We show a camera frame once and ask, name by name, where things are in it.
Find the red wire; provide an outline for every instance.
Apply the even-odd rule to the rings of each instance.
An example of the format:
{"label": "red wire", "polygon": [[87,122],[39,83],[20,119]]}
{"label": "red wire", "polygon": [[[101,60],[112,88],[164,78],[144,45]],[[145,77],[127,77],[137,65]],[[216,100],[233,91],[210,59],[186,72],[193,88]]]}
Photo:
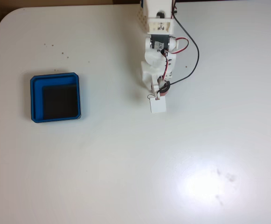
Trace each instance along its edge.
{"label": "red wire", "polygon": [[164,73],[163,73],[163,76],[162,76],[162,80],[164,81],[165,79],[165,76],[167,74],[167,69],[168,69],[168,59],[167,59],[167,56],[165,55],[165,53],[163,54],[163,56],[165,57],[165,59],[167,60],[167,63],[165,65],[165,70],[164,70]]}
{"label": "red wire", "polygon": [[178,53],[182,52],[183,50],[185,50],[188,47],[188,45],[189,45],[189,40],[187,38],[185,38],[185,37],[178,37],[178,38],[176,38],[176,41],[177,40],[187,40],[187,46],[184,47],[184,48],[182,48],[182,49],[180,49],[180,50],[178,50],[178,51],[170,52],[171,54],[178,54]]}

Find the black square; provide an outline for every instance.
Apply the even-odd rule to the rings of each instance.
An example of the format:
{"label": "black square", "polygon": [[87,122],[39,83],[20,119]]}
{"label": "black square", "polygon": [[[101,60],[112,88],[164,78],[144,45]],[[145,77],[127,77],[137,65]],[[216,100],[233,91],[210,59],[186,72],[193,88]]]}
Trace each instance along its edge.
{"label": "black square", "polygon": [[43,119],[71,118],[78,115],[77,86],[43,87]]}

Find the blue plastic container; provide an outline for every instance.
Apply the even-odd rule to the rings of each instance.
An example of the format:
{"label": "blue plastic container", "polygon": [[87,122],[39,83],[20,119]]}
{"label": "blue plastic container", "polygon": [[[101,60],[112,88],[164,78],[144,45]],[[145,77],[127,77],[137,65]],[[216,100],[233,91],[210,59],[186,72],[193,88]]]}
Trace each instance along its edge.
{"label": "blue plastic container", "polygon": [[74,72],[34,76],[31,115],[36,123],[78,119],[81,116],[79,78]]}

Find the white paper card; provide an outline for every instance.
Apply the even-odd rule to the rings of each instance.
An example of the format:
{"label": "white paper card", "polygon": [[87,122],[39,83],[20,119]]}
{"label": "white paper card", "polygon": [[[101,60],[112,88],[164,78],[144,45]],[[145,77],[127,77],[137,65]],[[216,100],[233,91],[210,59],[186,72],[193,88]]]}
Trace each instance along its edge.
{"label": "white paper card", "polygon": [[162,113],[167,111],[167,105],[164,96],[160,97],[158,100],[156,100],[155,97],[150,98],[150,106],[152,113]]}

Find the black wire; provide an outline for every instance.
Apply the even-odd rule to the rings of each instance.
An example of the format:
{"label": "black wire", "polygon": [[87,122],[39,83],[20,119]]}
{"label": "black wire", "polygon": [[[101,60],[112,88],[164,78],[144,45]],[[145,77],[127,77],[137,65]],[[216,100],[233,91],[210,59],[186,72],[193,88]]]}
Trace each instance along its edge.
{"label": "black wire", "polygon": [[195,67],[193,68],[192,72],[191,72],[188,76],[186,76],[186,77],[184,77],[184,78],[182,78],[182,79],[179,79],[178,81],[175,81],[175,82],[171,83],[171,85],[176,84],[176,83],[178,83],[178,82],[180,82],[180,81],[183,81],[184,79],[187,79],[188,77],[190,77],[190,76],[192,75],[192,73],[194,73],[194,71],[195,71],[195,69],[196,69],[196,67],[197,67],[197,64],[198,64],[198,62],[199,62],[199,60],[200,60],[200,50],[199,50],[197,44],[195,43],[194,39],[192,39],[192,37],[190,36],[190,34],[186,31],[186,29],[182,26],[182,24],[177,20],[177,18],[176,18],[176,16],[175,16],[175,13],[177,13],[177,11],[172,11],[174,20],[176,20],[176,22],[179,24],[179,26],[184,30],[184,32],[187,34],[187,36],[192,40],[192,42],[193,42],[193,43],[195,44],[195,46],[196,46],[196,49],[197,49],[197,60],[196,60],[196,63],[195,63]]}

